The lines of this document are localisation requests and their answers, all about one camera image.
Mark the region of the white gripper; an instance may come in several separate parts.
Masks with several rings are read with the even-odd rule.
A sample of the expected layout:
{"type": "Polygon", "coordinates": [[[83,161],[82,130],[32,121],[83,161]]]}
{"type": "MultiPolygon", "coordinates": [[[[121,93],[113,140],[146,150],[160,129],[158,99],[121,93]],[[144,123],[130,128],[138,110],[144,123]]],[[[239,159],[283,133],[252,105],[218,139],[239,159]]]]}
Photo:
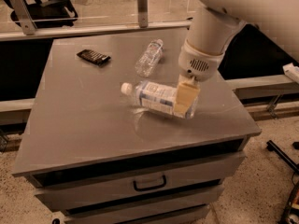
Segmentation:
{"type": "MultiPolygon", "coordinates": [[[[194,79],[196,82],[204,82],[216,73],[223,57],[224,54],[212,55],[199,51],[185,41],[178,56],[179,79],[194,79]]],[[[174,112],[180,115],[185,114],[198,97],[199,92],[200,89],[195,83],[179,82],[174,112]]]]}

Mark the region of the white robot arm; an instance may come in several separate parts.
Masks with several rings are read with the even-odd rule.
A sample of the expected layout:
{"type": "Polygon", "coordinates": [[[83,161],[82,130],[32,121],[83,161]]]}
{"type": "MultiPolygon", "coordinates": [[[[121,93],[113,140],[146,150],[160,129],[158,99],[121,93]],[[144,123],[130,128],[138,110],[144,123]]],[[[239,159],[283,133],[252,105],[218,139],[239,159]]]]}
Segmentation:
{"type": "Polygon", "coordinates": [[[178,56],[174,112],[184,115],[213,77],[233,37],[246,24],[256,25],[272,42],[299,59],[299,0],[199,0],[178,56]]]}

